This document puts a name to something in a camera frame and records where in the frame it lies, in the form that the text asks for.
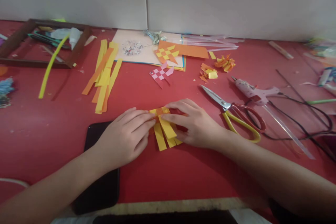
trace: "yellow paper strip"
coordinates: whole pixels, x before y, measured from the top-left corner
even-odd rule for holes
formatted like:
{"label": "yellow paper strip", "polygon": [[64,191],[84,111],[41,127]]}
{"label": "yellow paper strip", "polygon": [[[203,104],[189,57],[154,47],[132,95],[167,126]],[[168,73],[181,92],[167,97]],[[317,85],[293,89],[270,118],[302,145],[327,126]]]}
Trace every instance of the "yellow paper strip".
{"label": "yellow paper strip", "polygon": [[164,132],[164,134],[167,138],[167,142],[170,138],[176,137],[176,133],[174,132],[170,123],[166,120],[163,120],[160,115],[159,115],[159,120],[160,120],[162,129],[163,129],[163,132]]}
{"label": "yellow paper strip", "polygon": [[167,149],[165,139],[163,137],[161,126],[160,126],[159,123],[156,123],[154,125],[154,133],[155,133],[157,145],[159,146],[159,151],[163,151],[163,150]]}
{"label": "yellow paper strip", "polygon": [[213,59],[213,60],[215,60],[216,59],[216,56],[214,55],[214,53],[213,52],[209,52],[209,54],[210,54],[210,57]]}
{"label": "yellow paper strip", "polygon": [[110,75],[111,75],[111,68],[112,68],[114,59],[116,58],[116,55],[118,53],[119,47],[118,47],[117,43],[110,42],[109,47],[114,48],[114,50],[111,53],[110,58],[108,59],[106,65],[105,65],[105,68],[103,70],[103,73],[102,73],[102,75],[100,77],[100,80],[99,80],[99,83],[98,83],[99,86],[104,86],[104,85],[107,85],[109,83],[109,78],[110,78]]}
{"label": "yellow paper strip", "polygon": [[44,77],[43,77],[43,81],[42,81],[42,85],[41,85],[41,89],[40,89],[40,93],[38,95],[38,98],[39,99],[42,99],[43,96],[44,96],[44,92],[46,91],[46,85],[47,85],[47,81],[48,81],[48,78],[49,78],[49,74],[50,74],[50,71],[51,71],[51,67],[55,61],[55,58],[57,56],[57,54],[59,53],[62,45],[66,42],[66,40],[69,38],[69,35],[68,34],[64,39],[62,39],[62,41],[58,44],[58,47],[56,48],[56,51],[54,52],[54,54],[52,55],[50,61],[49,61],[49,64],[47,66],[47,69],[45,71],[45,74],[44,74]]}
{"label": "yellow paper strip", "polygon": [[[103,59],[104,54],[107,52],[107,40],[101,40],[100,41],[100,50],[99,50],[99,54],[98,54],[98,58],[97,58],[97,63],[96,63],[96,70],[100,64],[100,62]],[[100,80],[101,77],[101,73],[99,74],[99,76],[97,77],[97,79],[95,80],[96,84],[94,86],[98,86],[98,82]]]}
{"label": "yellow paper strip", "polygon": [[112,72],[112,75],[111,75],[111,77],[110,77],[110,84],[108,85],[109,87],[109,90],[108,90],[108,95],[110,96],[110,93],[111,93],[111,90],[112,90],[112,88],[113,88],[113,85],[114,85],[114,83],[115,83],[115,81],[116,81],[116,78],[117,78],[117,76],[118,76],[118,73],[119,73],[119,69],[120,69],[120,67],[121,67],[121,63],[122,63],[122,61],[123,61],[123,59],[122,58],[119,58],[118,60],[117,60],[117,63],[115,64],[115,66],[114,66],[114,69],[113,69],[113,72]]}
{"label": "yellow paper strip", "polygon": [[[171,127],[173,128],[174,131],[177,130],[176,125],[174,123],[171,123],[170,125],[171,125]],[[178,140],[177,138],[172,138],[172,139],[175,141],[176,145],[180,145],[180,144],[183,143],[180,140]]]}
{"label": "yellow paper strip", "polygon": [[102,86],[100,88],[98,102],[96,105],[96,113],[102,111],[104,100],[105,100],[105,95],[106,95],[106,89],[107,89],[107,86]]}

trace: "pink glue gun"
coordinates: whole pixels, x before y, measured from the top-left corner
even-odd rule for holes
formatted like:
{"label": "pink glue gun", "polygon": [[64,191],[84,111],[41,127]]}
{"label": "pink glue gun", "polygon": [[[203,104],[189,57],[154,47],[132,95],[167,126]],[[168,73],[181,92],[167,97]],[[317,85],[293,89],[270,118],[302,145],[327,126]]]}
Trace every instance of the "pink glue gun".
{"label": "pink glue gun", "polygon": [[280,92],[277,87],[271,87],[266,90],[257,89],[254,86],[250,85],[247,81],[236,79],[235,77],[231,76],[236,84],[236,87],[239,88],[241,92],[247,97],[251,98],[252,101],[258,106],[265,105],[268,103],[267,96],[275,95]]}

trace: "smartphone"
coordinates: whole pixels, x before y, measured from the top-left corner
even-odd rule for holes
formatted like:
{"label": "smartphone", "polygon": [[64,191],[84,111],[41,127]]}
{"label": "smartphone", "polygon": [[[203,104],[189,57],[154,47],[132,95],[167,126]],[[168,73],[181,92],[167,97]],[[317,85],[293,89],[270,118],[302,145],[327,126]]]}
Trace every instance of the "smartphone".
{"label": "smartphone", "polygon": [[[87,129],[84,151],[100,138],[110,122],[91,124]],[[119,198],[119,169],[110,171],[90,185],[72,203],[75,214],[82,215],[114,206]]]}

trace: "orange paper scrap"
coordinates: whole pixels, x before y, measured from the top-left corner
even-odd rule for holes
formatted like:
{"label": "orange paper scrap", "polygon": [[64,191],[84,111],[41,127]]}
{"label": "orange paper scrap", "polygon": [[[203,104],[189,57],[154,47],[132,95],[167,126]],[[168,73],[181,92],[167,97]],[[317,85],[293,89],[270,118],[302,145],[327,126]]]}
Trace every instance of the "orange paper scrap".
{"label": "orange paper scrap", "polygon": [[103,59],[101,60],[98,68],[96,69],[95,73],[92,75],[91,79],[89,80],[88,84],[84,88],[82,95],[86,95],[89,93],[93,83],[96,81],[97,77],[100,75],[100,73],[103,71],[108,59],[110,58],[111,53],[113,52],[113,48],[107,49],[107,52],[105,53]]}
{"label": "orange paper scrap", "polygon": [[185,45],[185,44],[174,44],[171,42],[160,40],[158,49],[163,49],[167,47],[175,46],[174,49],[170,50],[171,53],[177,52],[180,55],[186,55],[198,58],[209,58],[208,51],[205,47]]}
{"label": "orange paper scrap", "polygon": [[226,59],[224,59],[224,56],[222,55],[222,58],[218,58],[217,62],[215,62],[215,67],[223,67],[224,72],[230,72],[232,68],[236,65],[234,59],[230,59],[230,54],[226,56]]}

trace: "scissors handle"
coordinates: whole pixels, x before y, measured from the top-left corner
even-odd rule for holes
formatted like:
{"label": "scissors handle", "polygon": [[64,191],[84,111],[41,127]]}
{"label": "scissors handle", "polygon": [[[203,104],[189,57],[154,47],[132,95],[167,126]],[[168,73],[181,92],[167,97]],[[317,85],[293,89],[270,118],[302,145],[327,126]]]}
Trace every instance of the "scissors handle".
{"label": "scissors handle", "polygon": [[254,128],[252,128],[250,125],[248,125],[246,122],[240,120],[238,117],[235,117],[233,114],[231,114],[228,110],[225,111],[223,113],[223,117],[226,121],[226,123],[228,124],[229,128],[231,131],[233,131],[234,133],[238,134],[238,132],[236,131],[236,129],[233,127],[230,118],[234,121],[236,121],[237,123],[239,123],[240,125],[244,126],[245,128],[247,128],[248,130],[250,130],[253,133],[254,139],[250,140],[253,143],[258,143],[260,142],[260,134],[258,133],[258,131],[256,131]]}
{"label": "scissors handle", "polygon": [[[236,108],[236,113],[245,121],[247,122],[253,129],[255,129],[256,131],[258,131],[259,133],[264,133],[266,130],[266,123],[263,120],[263,118],[257,113],[257,111],[255,111],[254,109],[247,107],[245,105],[241,105],[238,103],[232,103],[231,107]],[[257,128],[251,121],[250,119],[247,118],[247,116],[242,113],[242,110],[248,110],[250,111],[259,121],[260,123],[260,128]]]}

